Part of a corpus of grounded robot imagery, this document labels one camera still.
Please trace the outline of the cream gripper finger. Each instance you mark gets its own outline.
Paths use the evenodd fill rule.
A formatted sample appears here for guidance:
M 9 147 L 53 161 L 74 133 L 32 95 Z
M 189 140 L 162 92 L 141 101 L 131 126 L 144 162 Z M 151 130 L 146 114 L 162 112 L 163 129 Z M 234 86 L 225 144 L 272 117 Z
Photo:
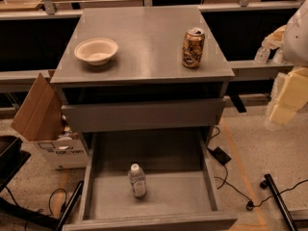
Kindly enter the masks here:
M 265 126 L 279 130 L 308 103 L 308 68 L 295 67 L 288 74 L 279 73 L 271 90 Z

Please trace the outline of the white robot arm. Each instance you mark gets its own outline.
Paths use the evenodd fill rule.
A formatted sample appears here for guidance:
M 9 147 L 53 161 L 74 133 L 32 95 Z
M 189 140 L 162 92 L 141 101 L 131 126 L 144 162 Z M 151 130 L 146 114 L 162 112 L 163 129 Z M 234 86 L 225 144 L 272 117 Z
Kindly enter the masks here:
M 275 131 L 289 123 L 308 103 L 308 0 L 286 25 L 265 37 L 262 45 L 272 49 L 280 47 L 284 60 L 294 66 L 274 81 L 266 127 Z

